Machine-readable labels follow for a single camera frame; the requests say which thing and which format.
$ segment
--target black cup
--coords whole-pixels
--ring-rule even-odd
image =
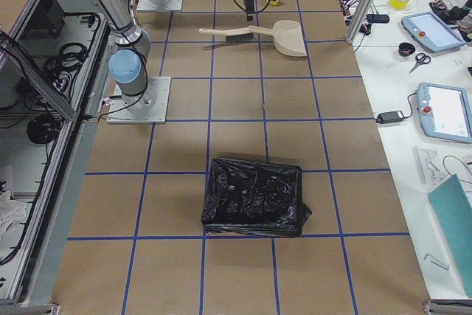
[[[412,55],[414,51],[416,51],[416,48],[408,42],[402,42],[398,45],[398,54],[402,57],[408,57]]]

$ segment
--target transparent plastic object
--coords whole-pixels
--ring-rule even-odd
[[[422,149],[414,147],[417,154],[417,163],[420,168],[420,178],[422,184],[441,184],[446,179],[446,175],[439,169],[442,162],[437,158],[437,151],[432,149]]]

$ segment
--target power adapter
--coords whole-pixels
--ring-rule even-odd
[[[406,117],[402,111],[390,111],[390,112],[382,112],[381,114],[378,114],[375,121],[381,125],[385,125],[387,123],[401,122],[405,118]]]

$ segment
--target white table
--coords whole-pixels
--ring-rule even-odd
[[[386,2],[375,0],[375,4],[379,13],[390,15],[390,23],[373,24],[372,34],[366,36],[355,53],[374,115],[397,110],[408,115],[410,108],[406,98],[421,82],[462,87],[467,90],[468,99],[472,102],[472,77],[467,70],[468,66],[472,66],[471,47],[463,46],[456,51],[429,53],[431,63],[420,66],[409,75],[409,70],[414,65],[414,56],[425,50],[403,29],[400,20],[411,13],[429,11],[428,3],[432,0],[411,0],[405,11],[379,7],[382,1]],[[356,36],[354,48],[358,47],[362,36]],[[398,54],[398,44],[404,41],[413,43],[417,48],[416,53],[407,58]],[[411,102],[415,109],[416,97],[412,97]],[[427,194],[436,186],[422,184],[414,149],[419,147],[436,150],[439,155],[438,167],[445,172],[441,162],[444,156],[454,155],[462,159],[472,153],[472,146],[425,136],[415,111],[412,118],[397,124],[379,125],[378,130],[430,297],[469,299],[428,202]],[[460,178],[469,180],[465,169],[450,160],[452,159],[447,161],[450,170],[457,172]],[[424,260],[426,254],[450,265],[449,270],[435,265],[430,259]]]

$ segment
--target scissors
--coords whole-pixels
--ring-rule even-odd
[[[410,73],[413,72],[418,66],[431,62],[431,57],[429,57],[425,53],[418,53],[414,59],[416,59],[416,64],[414,65],[412,70],[410,70]]]

